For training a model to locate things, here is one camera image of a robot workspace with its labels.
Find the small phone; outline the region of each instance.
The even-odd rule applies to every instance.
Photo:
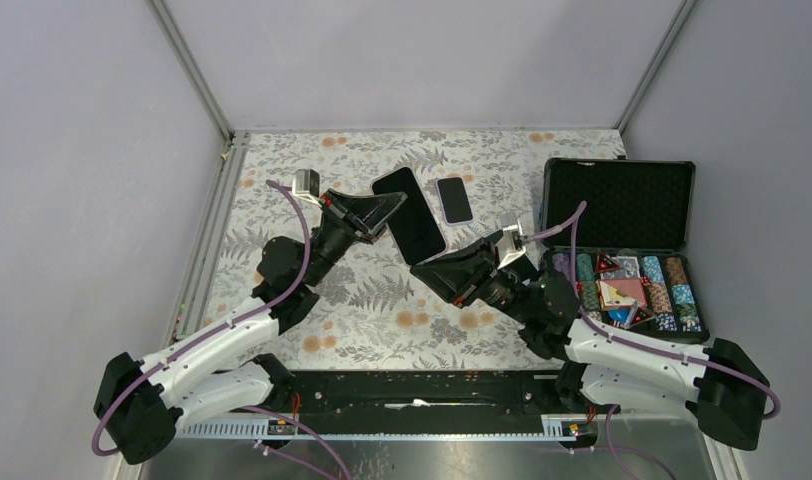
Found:
[[[407,265],[417,265],[447,249],[438,222],[411,168],[399,168],[374,180],[371,190],[377,195],[406,194],[406,201],[388,219],[388,228]]]
[[[439,178],[435,182],[438,198],[441,199],[441,211],[444,221],[450,225],[464,225],[474,219],[465,182],[460,177]]]

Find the white smartphone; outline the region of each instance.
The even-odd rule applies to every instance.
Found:
[[[435,182],[444,222],[450,226],[464,225],[474,220],[474,212],[460,177],[439,178]]]

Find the large phone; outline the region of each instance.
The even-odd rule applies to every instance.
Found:
[[[447,249],[444,236],[411,168],[399,168],[374,180],[371,190],[377,195],[406,193],[406,201],[388,219],[388,228],[407,265],[417,265]]]
[[[441,211],[448,225],[464,225],[474,219],[465,182],[461,177],[439,178],[435,182],[438,198],[441,200]]]

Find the gray wall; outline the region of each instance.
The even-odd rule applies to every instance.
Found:
[[[812,0],[701,4],[625,141],[698,164],[704,312],[783,400],[744,454],[750,478],[812,478]]]
[[[239,129],[614,125],[680,0],[168,0]]]
[[[0,480],[106,475],[103,368],[160,346],[220,145],[145,2],[0,2]]]

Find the floral pattern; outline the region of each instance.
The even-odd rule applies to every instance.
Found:
[[[254,134],[237,185],[204,324],[250,295],[269,238],[301,238],[290,205],[265,185],[288,184],[300,168],[321,174],[321,189],[370,194],[371,182],[402,166],[419,179],[437,219],[435,179],[459,176],[474,211],[470,224],[440,228],[448,252],[497,228],[507,211],[526,232],[537,225],[543,170],[551,157],[614,158],[624,154],[617,131],[580,130],[263,133]],[[304,205],[308,223],[320,211]],[[537,252],[530,252],[533,261]],[[530,353],[520,325],[480,302],[458,309],[442,302],[408,271],[390,234],[355,245],[316,288],[308,317],[278,339],[245,352],[233,368],[262,352],[289,369],[540,369],[558,361]]]

